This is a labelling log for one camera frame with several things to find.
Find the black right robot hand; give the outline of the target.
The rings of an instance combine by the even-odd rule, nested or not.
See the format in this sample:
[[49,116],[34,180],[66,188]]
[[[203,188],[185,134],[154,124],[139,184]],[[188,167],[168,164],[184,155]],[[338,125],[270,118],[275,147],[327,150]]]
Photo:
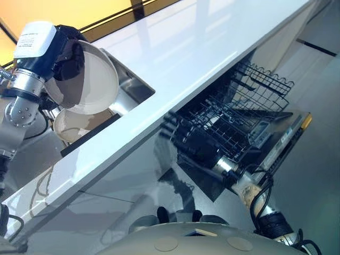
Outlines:
[[223,156],[219,144],[203,130],[180,125],[171,137],[174,146],[198,165],[212,169]]

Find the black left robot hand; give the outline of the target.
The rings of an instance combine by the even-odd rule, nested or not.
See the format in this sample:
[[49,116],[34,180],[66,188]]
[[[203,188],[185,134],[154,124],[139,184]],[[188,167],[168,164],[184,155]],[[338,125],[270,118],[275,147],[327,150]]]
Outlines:
[[15,68],[28,70],[45,81],[74,78],[84,69],[81,41],[86,38],[74,27],[30,22],[22,30],[13,53]]

